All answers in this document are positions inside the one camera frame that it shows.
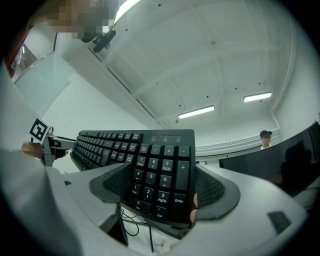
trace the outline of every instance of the computer monitor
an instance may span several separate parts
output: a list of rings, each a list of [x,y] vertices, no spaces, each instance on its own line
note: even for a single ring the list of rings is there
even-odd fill
[[[320,126],[316,122],[299,134],[269,148],[219,160],[219,166],[273,182],[291,196],[320,175]]]

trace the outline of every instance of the black cable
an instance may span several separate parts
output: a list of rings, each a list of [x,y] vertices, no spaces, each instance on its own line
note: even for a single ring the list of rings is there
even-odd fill
[[[131,221],[131,220],[127,220],[127,219],[123,219],[124,222],[128,222],[128,223],[134,223],[134,224],[138,224],[138,225],[142,225],[142,226],[148,226],[148,223],[145,222],[137,222],[137,221]]]
[[[182,115],[185,112],[185,110],[186,110],[186,105],[183,104],[183,111],[182,111],[182,113],[180,115]]]
[[[138,216],[138,215],[135,215],[135,216],[133,216],[133,217],[129,217],[128,215],[125,214],[125,210],[124,210],[124,209],[121,209],[121,212],[122,212],[121,217],[122,217],[122,218],[126,218],[126,219],[133,219],[133,218],[135,218],[135,217]]]
[[[150,225],[149,225],[149,235],[150,235],[151,252],[154,252],[154,245],[152,243],[152,234],[151,234],[151,226]]]
[[[121,212],[122,212],[122,214],[121,214],[121,216],[122,215],[125,215],[126,217],[128,217],[129,219],[131,219],[132,221],[133,221],[133,223],[136,225],[136,229],[137,229],[137,232],[135,233],[135,234],[130,234],[126,229],[124,229],[124,231],[130,236],[130,237],[135,237],[135,236],[137,236],[138,234],[139,234],[139,226],[138,226],[138,224],[135,222],[135,220],[132,218],[132,217],[129,217],[128,215],[126,215],[125,213],[124,213],[124,209],[121,209]]]

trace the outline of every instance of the cable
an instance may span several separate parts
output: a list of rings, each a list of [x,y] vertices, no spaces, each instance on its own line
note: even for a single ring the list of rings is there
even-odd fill
[[[130,234],[126,229],[124,229],[124,231],[125,231],[129,236],[135,237],[135,236],[137,236],[137,235],[139,234],[139,231],[140,231],[140,230],[139,230],[138,225],[149,226],[150,246],[151,246],[151,251],[154,253],[155,251],[154,251],[154,244],[152,243],[152,233],[151,233],[151,226],[150,226],[150,224],[148,224],[148,223],[146,223],[146,222],[137,222],[137,221],[135,221],[134,218],[137,217],[137,215],[135,215],[134,217],[129,217],[128,215],[125,214],[125,210],[124,210],[124,209],[121,209],[121,212],[122,212],[122,214],[121,214],[121,217],[122,217],[122,218],[125,218],[125,217],[123,217],[123,215],[126,216],[126,219],[123,219],[124,222],[134,223],[134,224],[136,225],[136,228],[137,228],[136,234]]]
[[[126,217],[128,217],[129,219],[131,219],[132,221],[133,221],[133,223],[136,225],[136,229],[137,229],[137,232],[135,233],[135,234],[130,234],[126,229],[124,229],[124,231],[129,235],[129,236],[131,236],[131,237],[135,237],[135,236],[137,236],[138,234],[139,234],[139,226],[138,226],[138,224],[135,222],[135,220],[132,218],[132,217],[129,217],[128,215],[126,215],[125,213],[124,213],[124,209],[121,209],[121,212],[122,212],[122,214],[121,214],[121,216],[123,216],[123,215],[125,215]]]
[[[125,219],[133,219],[133,218],[135,218],[135,217],[137,217],[138,215],[135,215],[135,216],[133,216],[133,217],[129,217],[128,215],[126,215],[125,214],[125,210],[124,209],[121,209],[121,212],[122,212],[122,214],[121,214],[121,217],[122,218],[125,218]]]
[[[136,221],[131,221],[131,220],[127,220],[127,219],[123,219],[124,222],[128,222],[128,223],[134,223],[134,224],[138,224],[138,225],[142,225],[142,226],[148,226],[148,223],[145,222],[136,222]]]
[[[152,234],[151,234],[151,226],[150,225],[149,225],[149,235],[150,235],[151,252],[154,252],[154,244],[152,243]]]

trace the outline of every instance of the fluorescent light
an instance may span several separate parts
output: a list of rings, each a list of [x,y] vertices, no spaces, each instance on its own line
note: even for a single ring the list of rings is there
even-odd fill
[[[243,98],[243,102],[252,102],[252,101],[270,98],[271,94],[272,94],[271,92],[266,92],[266,93],[261,93],[261,94],[256,94],[256,95],[245,96]]]
[[[133,7],[140,0],[126,0],[123,5],[120,6],[119,11],[116,13],[114,23],[116,23],[122,15],[124,15],[131,7]]]
[[[188,113],[180,114],[180,115],[178,115],[178,117],[180,119],[188,118],[188,117],[192,117],[192,116],[195,116],[195,115],[199,115],[199,114],[210,112],[210,111],[214,111],[214,110],[215,110],[215,106],[206,106],[204,108],[200,108],[200,109],[188,112]]]

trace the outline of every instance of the ceiling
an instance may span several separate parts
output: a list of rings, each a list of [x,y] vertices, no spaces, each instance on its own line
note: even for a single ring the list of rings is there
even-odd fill
[[[272,108],[290,65],[289,19],[270,1],[141,0],[97,56],[165,129],[223,124]],[[272,97],[243,102],[264,92]]]

